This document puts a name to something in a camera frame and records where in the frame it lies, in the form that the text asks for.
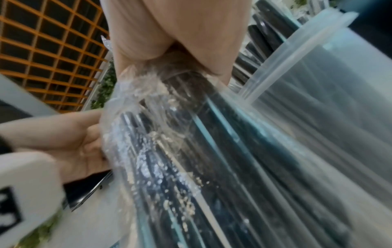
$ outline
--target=orange grid ceiling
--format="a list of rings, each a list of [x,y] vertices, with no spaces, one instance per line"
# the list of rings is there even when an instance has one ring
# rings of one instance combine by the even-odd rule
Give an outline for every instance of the orange grid ceiling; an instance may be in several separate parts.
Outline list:
[[[108,30],[99,0],[0,0],[0,73],[60,113],[80,111]]]

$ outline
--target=plastic packaging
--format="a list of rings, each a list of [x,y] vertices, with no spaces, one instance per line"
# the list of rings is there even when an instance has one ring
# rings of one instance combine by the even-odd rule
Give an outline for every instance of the plastic packaging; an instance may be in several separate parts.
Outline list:
[[[289,38],[248,80],[242,94],[275,125],[392,210],[392,60],[347,28],[329,39],[320,40],[315,33],[297,46],[297,34],[331,11],[321,12],[317,22],[310,20]],[[342,27],[339,23],[347,24],[352,14],[345,15],[326,27],[330,34]]]
[[[105,105],[121,247],[391,246],[388,208],[199,68],[129,68]]]

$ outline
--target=black square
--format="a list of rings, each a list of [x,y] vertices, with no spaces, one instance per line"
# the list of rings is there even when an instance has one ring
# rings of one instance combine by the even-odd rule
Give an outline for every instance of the black square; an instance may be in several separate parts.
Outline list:
[[[22,215],[10,187],[0,190],[0,216],[0,236],[22,222]]]

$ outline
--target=hand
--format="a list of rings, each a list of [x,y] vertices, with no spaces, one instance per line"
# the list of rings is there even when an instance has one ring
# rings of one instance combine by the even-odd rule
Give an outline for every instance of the hand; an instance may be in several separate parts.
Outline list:
[[[228,83],[251,4],[251,0],[101,0],[117,74],[180,43]]]
[[[109,170],[101,152],[100,110],[27,118],[0,125],[15,152],[41,151],[57,163],[63,183]]]

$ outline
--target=plastic bag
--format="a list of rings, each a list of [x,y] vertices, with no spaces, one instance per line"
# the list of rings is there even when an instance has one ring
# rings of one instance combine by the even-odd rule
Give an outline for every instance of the plastic bag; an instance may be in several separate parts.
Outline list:
[[[200,68],[129,68],[105,105],[121,247],[390,247],[387,208]]]

